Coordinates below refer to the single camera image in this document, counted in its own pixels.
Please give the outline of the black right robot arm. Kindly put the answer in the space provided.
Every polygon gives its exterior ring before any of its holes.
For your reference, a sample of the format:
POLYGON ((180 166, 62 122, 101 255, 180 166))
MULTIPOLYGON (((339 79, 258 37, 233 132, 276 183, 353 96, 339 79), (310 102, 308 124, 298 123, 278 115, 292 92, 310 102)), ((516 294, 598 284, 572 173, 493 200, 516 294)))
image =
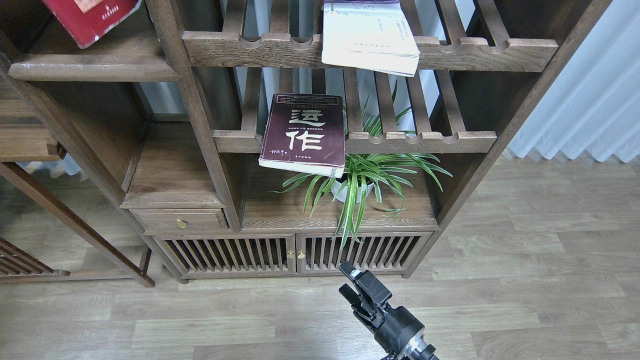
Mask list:
POLYGON ((360 271, 345 260, 340 271, 354 284, 343 284, 339 292, 350 303, 354 316, 373 333, 386 351, 387 360, 436 360, 435 347, 423 340, 425 326, 404 306, 388 304, 393 294, 366 269, 360 271))

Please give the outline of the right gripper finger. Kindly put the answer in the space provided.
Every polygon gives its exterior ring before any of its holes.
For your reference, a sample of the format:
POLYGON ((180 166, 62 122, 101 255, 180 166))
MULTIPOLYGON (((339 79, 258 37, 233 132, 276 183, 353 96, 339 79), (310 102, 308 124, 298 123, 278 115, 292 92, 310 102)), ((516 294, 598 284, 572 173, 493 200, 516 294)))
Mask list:
POLYGON ((345 260, 340 266, 340 271, 348 277, 359 291, 361 303, 371 306, 385 306, 393 296, 389 289, 368 269, 364 272, 356 268, 351 262, 345 260))
POLYGON ((348 284, 341 285, 338 291, 350 303, 354 316, 359 318, 370 317, 370 309, 359 292, 354 291, 348 284))

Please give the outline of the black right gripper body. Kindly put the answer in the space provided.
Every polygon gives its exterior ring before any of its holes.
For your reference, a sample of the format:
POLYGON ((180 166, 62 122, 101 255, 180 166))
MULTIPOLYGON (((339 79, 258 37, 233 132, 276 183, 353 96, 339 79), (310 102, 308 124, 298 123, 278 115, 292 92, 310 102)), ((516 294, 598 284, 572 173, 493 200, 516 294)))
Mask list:
POLYGON ((425 357, 425 326, 403 306, 374 306, 371 317, 356 317, 388 357, 425 357))

